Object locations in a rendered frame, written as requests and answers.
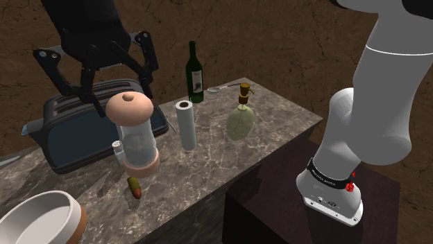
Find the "dark robot stand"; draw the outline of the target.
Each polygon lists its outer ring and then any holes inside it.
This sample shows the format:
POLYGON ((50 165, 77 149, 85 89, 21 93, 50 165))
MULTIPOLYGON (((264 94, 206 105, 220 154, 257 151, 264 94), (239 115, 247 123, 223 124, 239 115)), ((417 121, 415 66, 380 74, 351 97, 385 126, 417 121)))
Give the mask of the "dark robot stand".
POLYGON ((359 165, 364 214, 349 227, 305 205, 296 176, 318 146, 296 138, 226 192, 223 244, 397 244, 400 185, 359 165))

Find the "silver spoon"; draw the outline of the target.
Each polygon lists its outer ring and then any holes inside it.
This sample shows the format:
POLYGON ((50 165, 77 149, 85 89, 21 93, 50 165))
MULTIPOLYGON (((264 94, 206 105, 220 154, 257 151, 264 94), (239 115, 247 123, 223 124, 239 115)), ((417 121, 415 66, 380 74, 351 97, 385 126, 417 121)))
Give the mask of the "silver spoon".
POLYGON ((238 85, 239 85, 239 83, 231 84, 231 85, 226 85, 226 86, 223 86, 223 87, 210 87, 210 88, 207 89, 207 91, 210 94, 218 94, 222 89, 225 89, 227 87, 232 87, 232 86, 238 86, 238 85))

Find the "small green and red pepper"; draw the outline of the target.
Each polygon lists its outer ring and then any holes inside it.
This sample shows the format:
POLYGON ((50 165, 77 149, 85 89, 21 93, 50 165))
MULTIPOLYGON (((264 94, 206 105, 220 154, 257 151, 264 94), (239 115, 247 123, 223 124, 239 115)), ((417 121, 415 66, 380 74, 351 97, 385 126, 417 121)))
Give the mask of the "small green and red pepper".
POLYGON ((127 182, 133 197, 139 200, 142 197, 142 190, 138 179, 136 177, 129 177, 127 182))

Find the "white paper towel roll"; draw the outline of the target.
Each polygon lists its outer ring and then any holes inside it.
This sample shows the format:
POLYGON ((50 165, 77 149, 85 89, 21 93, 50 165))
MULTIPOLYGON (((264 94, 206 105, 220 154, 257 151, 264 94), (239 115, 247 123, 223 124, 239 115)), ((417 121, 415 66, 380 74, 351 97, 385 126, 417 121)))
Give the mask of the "white paper towel roll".
POLYGON ((182 148, 187 151, 194 150, 196 148, 196 133, 193 103, 191 101, 178 101, 175 107, 182 148))

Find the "clear jar with peach lid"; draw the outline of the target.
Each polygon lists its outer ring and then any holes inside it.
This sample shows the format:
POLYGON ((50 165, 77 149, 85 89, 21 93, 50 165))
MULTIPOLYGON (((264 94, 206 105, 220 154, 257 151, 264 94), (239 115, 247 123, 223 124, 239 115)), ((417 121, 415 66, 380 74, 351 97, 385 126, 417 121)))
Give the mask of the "clear jar with peach lid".
POLYGON ((124 158, 121 164, 131 177, 144 178, 156 172, 160 155, 151 128, 153 103, 136 91, 112 96, 105 107, 106 116, 116 124, 124 158))

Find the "small clear salt shaker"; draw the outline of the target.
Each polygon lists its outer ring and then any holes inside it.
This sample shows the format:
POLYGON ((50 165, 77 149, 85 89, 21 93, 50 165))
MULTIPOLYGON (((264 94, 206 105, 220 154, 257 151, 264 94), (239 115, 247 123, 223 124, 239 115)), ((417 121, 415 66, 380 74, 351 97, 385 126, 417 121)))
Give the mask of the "small clear salt shaker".
POLYGON ((123 165, 126 160, 123 144, 120 140, 112 143, 112 149, 120 165, 123 165))

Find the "dark toaster with blue side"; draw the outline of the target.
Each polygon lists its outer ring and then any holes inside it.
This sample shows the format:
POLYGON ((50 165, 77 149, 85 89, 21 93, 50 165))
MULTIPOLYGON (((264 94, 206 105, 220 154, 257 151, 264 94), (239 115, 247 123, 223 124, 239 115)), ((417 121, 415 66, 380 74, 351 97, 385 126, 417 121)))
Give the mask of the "dark toaster with blue side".
POLYGON ((112 143, 120 140, 130 167, 143 167, 153 161, 151 142, 139 146, 137 129, 118 128, 108 117, 101 117, 93 104, 77 96, 58 94, 44 104, 44 117, 28 122, 22 129, 41 147, 51 169, 70 173, 114 153, 112 143))

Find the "white bowl with brown band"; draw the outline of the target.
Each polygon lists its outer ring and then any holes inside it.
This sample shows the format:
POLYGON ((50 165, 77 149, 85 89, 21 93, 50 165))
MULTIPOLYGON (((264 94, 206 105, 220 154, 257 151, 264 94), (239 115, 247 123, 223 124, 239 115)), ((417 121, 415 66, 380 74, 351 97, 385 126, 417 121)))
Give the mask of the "white bowl with brown band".
POLYGON ((0 219, 0 244, 78 244, 85 209, 64 191, 34 195, 0 219))

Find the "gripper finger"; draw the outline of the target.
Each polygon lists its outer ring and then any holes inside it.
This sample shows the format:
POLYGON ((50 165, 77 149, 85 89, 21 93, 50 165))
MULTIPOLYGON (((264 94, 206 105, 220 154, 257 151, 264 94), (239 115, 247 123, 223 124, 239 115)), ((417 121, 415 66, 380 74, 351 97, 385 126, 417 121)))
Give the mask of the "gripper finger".
POLYGON ((155 54, 155 49, 151 39, 151 34, 148 31, 140 31, 138 33, 130 34, 131 42, 138 45, 144 56, 144 65, 140 65, 131 55, 128 54, 119 44, 115 41, 110 41, 110 48, 116 53, 121 63, 132 69, 139 79, 139 83, 143 89, 143 92, 151 100, 153 95, 151 92, 150 84, 153 82, 153 72, 159 69, 158 59, 155 54))
POLYGON ((96 71, 98 49, 88 45, 85 59, 82 62, 80 86, 70 84, 58 69, 58 63, 65 54, 61 46, 49 49, 35 49, 33 56, 63 96, 77 96, 84 104, 93 104, 100 117, 105 117, 105 111, 93 92, 93 81, 96 71))

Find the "green soap dispenser brown pump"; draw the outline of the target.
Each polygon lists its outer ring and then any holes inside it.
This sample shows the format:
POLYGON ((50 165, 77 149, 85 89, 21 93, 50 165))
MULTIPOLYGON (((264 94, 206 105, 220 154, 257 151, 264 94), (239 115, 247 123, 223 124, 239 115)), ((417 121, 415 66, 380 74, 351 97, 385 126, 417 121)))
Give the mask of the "green soap dispenser brown pump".
POLYGON ((247 137, 253 127, 254 112, 248 106, 250 92, 254 94, 249 83, 239 83, 238 105, 231 111, 226 123, 228 137, 233 141, 247 137))

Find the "green wine bottle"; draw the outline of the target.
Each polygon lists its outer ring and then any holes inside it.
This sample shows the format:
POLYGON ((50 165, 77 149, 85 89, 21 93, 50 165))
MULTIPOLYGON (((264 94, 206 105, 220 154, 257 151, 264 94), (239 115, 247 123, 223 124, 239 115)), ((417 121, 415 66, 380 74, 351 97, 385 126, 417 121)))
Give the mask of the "green wine bottle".
POLYGON ((189 59, 186 67, 188 97, 192 103, 201 103, 203 95, 203 68, 196 57, 196 43, 189 41, 189 59))

